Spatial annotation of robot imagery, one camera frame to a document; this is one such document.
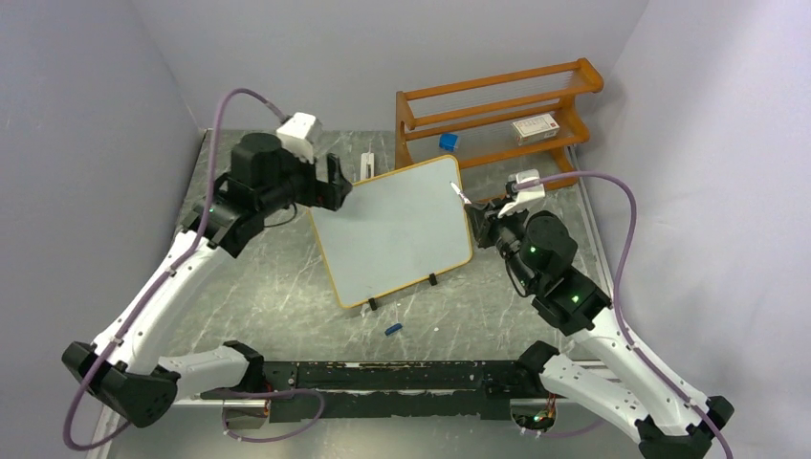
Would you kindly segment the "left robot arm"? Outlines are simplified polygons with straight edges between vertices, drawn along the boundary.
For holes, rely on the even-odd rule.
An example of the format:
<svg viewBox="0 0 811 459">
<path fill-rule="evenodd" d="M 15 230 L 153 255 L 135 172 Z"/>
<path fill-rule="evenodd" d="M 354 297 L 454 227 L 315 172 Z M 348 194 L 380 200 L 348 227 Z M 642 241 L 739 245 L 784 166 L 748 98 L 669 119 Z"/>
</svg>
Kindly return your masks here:
<svg viewBox="0 0 811 459">
<path fill-rule="evenodd" d="M 90 343 L 74 341 L 62 361 L 86 391 L 130 425 L 156 423 L 179 399 L 209 391 L 249 398 L 266 389 L 264 358 L 230 340 L 212 351 L 168 357 L 164 350 L 202 288 L 292 206 L 340 209 L 352 189 L 340 158 L 301 159 L 273 134 L 243 136 L 230 168 L 213 183 L 210 204 L 199 201 L 183 220 L 166 258 L 117 320 Z"/>
</svg>

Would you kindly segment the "blue whiteboard marker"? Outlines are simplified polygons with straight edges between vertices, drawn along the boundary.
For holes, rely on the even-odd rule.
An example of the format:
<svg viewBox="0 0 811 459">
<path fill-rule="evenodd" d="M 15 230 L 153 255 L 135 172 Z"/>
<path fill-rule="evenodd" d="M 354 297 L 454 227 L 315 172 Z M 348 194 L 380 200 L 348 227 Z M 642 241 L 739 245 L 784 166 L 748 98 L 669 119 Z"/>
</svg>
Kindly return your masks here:
<svg viewBox="0 0 811 459">
<path fill-rule="evenodd" d="M 458 184 L 450 182 L 449 185 L 453 190 L 453 192 L 458 196 L 463 205 L 467 206 L 472 204 L 472 201 L 465 195 L 465 193 L 462 191 L 461 187 Z"/>
</svg>

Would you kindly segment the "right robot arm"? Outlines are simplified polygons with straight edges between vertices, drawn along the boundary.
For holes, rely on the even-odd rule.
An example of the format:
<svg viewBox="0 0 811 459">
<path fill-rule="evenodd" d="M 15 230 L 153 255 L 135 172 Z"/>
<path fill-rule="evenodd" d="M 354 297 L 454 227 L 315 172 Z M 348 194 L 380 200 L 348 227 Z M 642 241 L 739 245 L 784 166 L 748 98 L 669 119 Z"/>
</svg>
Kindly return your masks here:
<svg viewBox="0 0 811 459">
<path fill-rule="evenodd" d="M 702 458 L 734 414 L 722 396 L 708 397 L 675 376 L 664 382 L 639 356 L 640 341 L 619 323 L 612 300 L 573 265 L 577 242 L 553 213 L 499 212 L 503 200 L 465 204 L 482 249 L 495 248 L 516 292 L 550 326 L 591 352 L 619 378 L 611 382 L 543 341 L 519 358 L 516 384 L 569 399 L 627 435 L 646 458 Z"/>
</svg>

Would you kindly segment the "blue marker cap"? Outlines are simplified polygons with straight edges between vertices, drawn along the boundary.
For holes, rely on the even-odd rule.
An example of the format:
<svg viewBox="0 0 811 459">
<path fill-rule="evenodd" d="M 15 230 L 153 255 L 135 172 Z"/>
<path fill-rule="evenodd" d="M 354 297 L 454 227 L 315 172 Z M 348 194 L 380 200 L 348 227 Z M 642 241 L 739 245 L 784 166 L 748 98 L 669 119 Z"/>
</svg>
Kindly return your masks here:
<svg viewBox="0 0 811 459">
<path fill-rule="evenodd" d="M 391 325 L 388 328 L 386 328 L 385 331 L 384 331 L 384 334 L 386 336 L 391 336 L 392 334 L 400 331 L 402 328 L 403 328 L 402 323 L 395 323 L 394 325 Z"/>
</svg>

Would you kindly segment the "yellow framed whiteboard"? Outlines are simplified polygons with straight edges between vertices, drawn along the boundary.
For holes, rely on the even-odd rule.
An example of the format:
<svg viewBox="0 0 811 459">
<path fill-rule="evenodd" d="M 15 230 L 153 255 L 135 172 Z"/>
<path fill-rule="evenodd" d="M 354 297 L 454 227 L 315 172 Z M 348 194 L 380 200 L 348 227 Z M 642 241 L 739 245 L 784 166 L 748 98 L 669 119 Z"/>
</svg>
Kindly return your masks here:
<svg viewBox="0 0 811 459">
<path fill-rule="evenodd" d="M 472 236 L 451 155 L 354 184 L 337 211 L 309 211 L 343 309 L 400 291 L 471 261 Z"/>
</svg>

